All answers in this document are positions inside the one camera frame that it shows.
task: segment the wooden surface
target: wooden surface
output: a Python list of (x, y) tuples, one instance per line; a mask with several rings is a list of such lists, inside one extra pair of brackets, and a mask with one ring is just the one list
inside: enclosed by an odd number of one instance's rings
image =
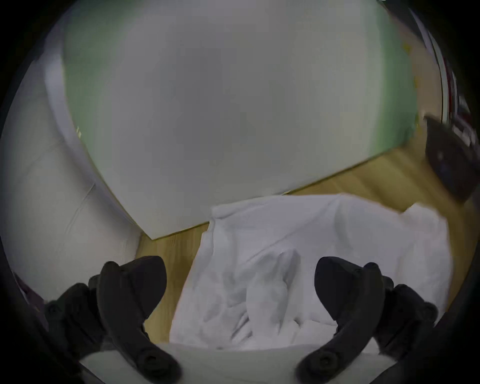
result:
[[(438, 67), (423, 44), (400, 22), (404, 48), (409, 52), (418, 93), (420, 115), (441, 114), (441, 83)], [(354, 168), (293, 192), (294, 195), (346, 192), (379, 202), (386, 207), (405, 211), (420, 202), (435, 208), (448, 220), (454, 273), (449, 302), (457, 294), (473, 257), (479, 236), (480, 220), (471, 201), (459, 204), (445, 190), (428, 165), (425, 155), (426, 130), (417, 125), (415, 136), (401, 148), (393, 149)], [(168, 237), (150, 240), (142, 235), (137, 257), (159, 255), (167, 268), (168, 283), (159, 306), (145, 322), (154, 343), (168, 341), (171, 321), (201, 235), (203, 224)]]

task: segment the white cloth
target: white cloth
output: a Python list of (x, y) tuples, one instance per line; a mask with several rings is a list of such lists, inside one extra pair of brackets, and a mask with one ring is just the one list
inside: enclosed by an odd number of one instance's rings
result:
[[(336, 330), (315, 294), (318, 260), (379, 265), (445, 310), (452, 273), (448, 226), (414, 204), (399, 214), (346, 195), (271, 196), (212, 209), (170, 342), (221, 349), (323, 345)], [(378, 348), (369, 343), (364, 352)]]

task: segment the white sheet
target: white sheet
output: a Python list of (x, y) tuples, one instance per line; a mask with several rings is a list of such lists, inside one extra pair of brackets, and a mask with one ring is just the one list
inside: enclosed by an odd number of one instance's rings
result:
[[(444, 218), (420, 204), (399, 214), (346, 195), (271, 196), (212, 209), (170, 342), (217, 349), (322, 345), (336, 323), (318, 300), (318, 260), (375, 262), (445, 310), (452, 274)], [(377, 353), (371, 342), (364, 352)]]

